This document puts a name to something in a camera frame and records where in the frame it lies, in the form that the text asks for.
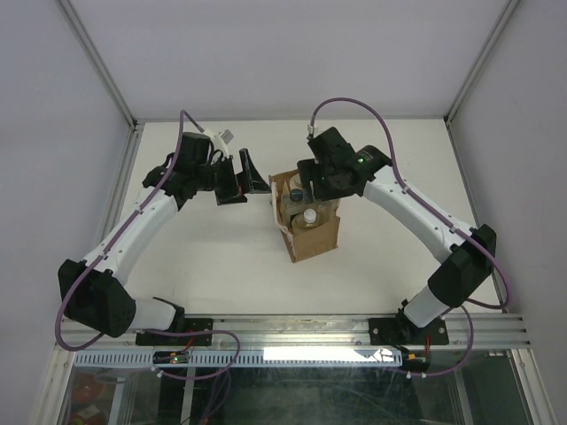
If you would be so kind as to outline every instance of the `glass panel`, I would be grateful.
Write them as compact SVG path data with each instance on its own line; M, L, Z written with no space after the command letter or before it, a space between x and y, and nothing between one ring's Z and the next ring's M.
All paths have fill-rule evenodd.
M439 369L462 352L431 356ZM68 396L59 423L73 425L529 423L510 360L483 352L457 374L410 380L368 367L233 367L229 376L196 382L147 369L75 367Z

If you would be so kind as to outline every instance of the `black bottle cap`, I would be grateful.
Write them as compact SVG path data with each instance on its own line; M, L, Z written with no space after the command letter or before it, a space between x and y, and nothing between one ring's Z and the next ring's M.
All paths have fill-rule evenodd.
M303 190L292 189L290 192L290 200L292 202L301 202L303 200Z

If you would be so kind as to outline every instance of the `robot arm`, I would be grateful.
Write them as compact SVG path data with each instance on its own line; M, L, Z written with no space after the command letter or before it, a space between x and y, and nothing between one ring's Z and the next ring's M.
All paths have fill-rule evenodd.
M105 240L82 261L68 259L59 269L64 298L78 276L94 264L69 300L65 316L108 336L120 336L131 329L186 330L181 328L182 307L159 298L132 298L124 285L153 237L198 191L214 191L217 205L246 202L246 193L269 193L248 150L239 154L243 171L235 174L220 135L183 133L173 172L153 197L149 199L166 173L169 159L148 173L134 206Z
M367 198L416 235L440 263L427 286L409 302L402 302L398 314L402 327L426 327L447 310L462 305L492 272L485 256L455 230L459 228L494 255L493 230L487 225L474 229L452 217L412 185L414 193L454 223L454 228L448 228L399 185L390 158L376 147L366 146L355 152L334 127L312 138L309 147L315 159L298 163L303 187L312 192L308 196L330 200L357 194Z

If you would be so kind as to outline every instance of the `white bottle cap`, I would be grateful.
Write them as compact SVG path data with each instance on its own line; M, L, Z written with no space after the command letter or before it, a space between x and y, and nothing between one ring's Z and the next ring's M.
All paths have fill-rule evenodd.
M315 223L315 220L317 220L317 212L315 212L315 210L312 210L311 208L308 208L303 212L303 218L305 219L305 223L313 224Z

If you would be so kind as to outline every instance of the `cardboard box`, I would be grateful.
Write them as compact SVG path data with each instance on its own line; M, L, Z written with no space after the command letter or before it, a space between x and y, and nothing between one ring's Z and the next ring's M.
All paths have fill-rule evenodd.
M290 228L284 225L282 216L280 214L280 200L282 197L282 190L284 184L295 175L298 170L288 171L269 176L269 184L272 190L272 209L274 212L274 222L282 232L283 241L290 253L291 262L295 263L302 259L310 259L315 255L323 254L324 252L334 250L337 248L338 240L338 225L340 217L337 216L337 209L339 200L332 201L329 211L326 213L330 219L309 230L306 233L295 236Z

